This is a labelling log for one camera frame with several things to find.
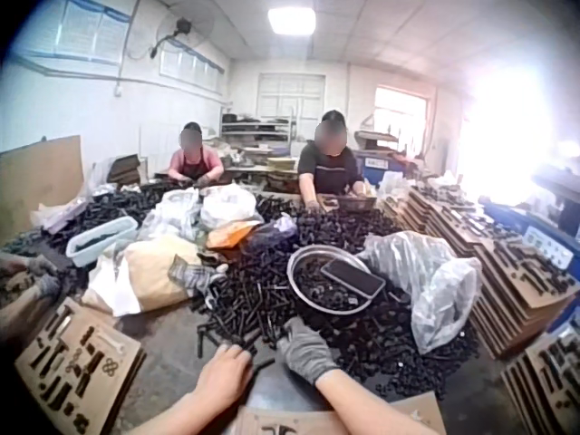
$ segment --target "white plastic basket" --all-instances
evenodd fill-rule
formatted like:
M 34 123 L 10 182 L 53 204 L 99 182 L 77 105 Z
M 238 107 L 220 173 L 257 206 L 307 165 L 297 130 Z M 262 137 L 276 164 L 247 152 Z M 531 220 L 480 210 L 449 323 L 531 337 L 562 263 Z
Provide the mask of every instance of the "white plastic basket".
M 83 267 L 96 261 L 99 255 L 107 247 L 112 245 L 116 240 L 124 237 L 134 237 L 137 231 L 137 221 L 129 216 L 119 217 L 118 219 L 99 225 L 93 229 L 89 229 L 84 233 L 79 234 L 69 240 L 66 246 L 66 256 L 68 256 L 75 266 Z M 82 251 L 77 251 L 76 248 L 84 245 L 94 238 L 100 237 L 103 234 L 112 234 L 112 236 L 88 246 Z

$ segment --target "work glove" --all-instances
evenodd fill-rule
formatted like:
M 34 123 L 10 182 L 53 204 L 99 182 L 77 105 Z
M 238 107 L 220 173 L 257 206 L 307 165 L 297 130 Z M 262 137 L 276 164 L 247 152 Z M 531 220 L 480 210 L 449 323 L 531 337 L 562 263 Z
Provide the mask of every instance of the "work glove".
M 61 293 L 61 282 L 55 276 L 43 275 L 34 283 L 34 287 L 38 290 L 39 298 L 50 297 L 56 299 Z
M 198 189 L 203 189 L 209 186 L 209 183 L 211 183 L 211 179 L 208 177 L 208 174 L 206 174 L 199 177 L 198 181 L 196 181 L 195 186 Z
M 318 201 L 308 201 L 307 203 L 304 204 L 304 206 L 306 207 L 306 211 L 308 213 L 320 213 L 323 211 L 323 208 L 321 207 L 320 203 Z
M 171 281 L 184 287 L 189 297 L 194 296 L 196 292 L 205 296 L 210 284 L 226 278 L 226 270 L 227 265 L 221 265 L 217 268 L 191 265 L 180 256 L 175 256 L 168 276 Z
M 26 259 L 26 268 L 36 276 L 43 276 L 49 274 L 52 276 L 56 275 L 58 269 L 56 266 L 48 261 L 45 256 L 38 256 L 36 258 Z
M 278 340 L 278 354 L 293 372 L 312 385 L 326 372 L 338 369 L 326 341 L 300 317 L 293 317 L 284 325 L 288 336 Z

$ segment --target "pink shirt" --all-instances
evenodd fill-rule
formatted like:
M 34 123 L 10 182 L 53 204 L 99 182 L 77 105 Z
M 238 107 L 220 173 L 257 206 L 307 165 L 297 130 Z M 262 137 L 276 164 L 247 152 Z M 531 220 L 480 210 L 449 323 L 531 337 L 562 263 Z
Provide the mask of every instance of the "pink shirt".
M 209 170 L 223 166 L 221 164 L 221 160 L 219 159 L 218 153 L 215 150 L 206 146 L 203 147 L 203 160 L 205 161 L 206 166 L 208 167 Z M 183 170 L 184 162 L 185 162 L 185 154 L 183 153 L 183 150 L 177 150 L 173 153 L 173 157 L 171 157 L 171 163 L 169 164 L 169 168 L 174 169 L 179 173 L 182 173 L 181 171 Z M 197 165 L 198 163 L 199 160 L 198 161 L 188 160 L 188 164 L 190 165 Z

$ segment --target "smartphone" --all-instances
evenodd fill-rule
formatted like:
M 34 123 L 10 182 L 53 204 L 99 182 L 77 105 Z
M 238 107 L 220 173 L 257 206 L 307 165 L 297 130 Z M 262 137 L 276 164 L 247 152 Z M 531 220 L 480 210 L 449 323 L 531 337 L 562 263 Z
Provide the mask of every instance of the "smartphone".
M 338 259 L 326 263 L 320 271 L 327 278 L 367 299 L 373 299 L 386 284 L 384 279 Z

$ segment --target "ceiling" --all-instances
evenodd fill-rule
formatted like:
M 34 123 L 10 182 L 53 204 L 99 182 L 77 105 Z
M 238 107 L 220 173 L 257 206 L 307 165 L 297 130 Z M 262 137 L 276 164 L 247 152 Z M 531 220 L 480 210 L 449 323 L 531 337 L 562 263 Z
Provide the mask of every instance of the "ceiling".
M 210 40 L 235 60 L 315 59 L 414 74 L 469 91 L 483 75 L 526 66 L 575 67 L 575 9 L 564 0 L 164 0 L 177 15 L 214 11 Z M 311 37 L 279 36 L 272 7 L 316 11 Z

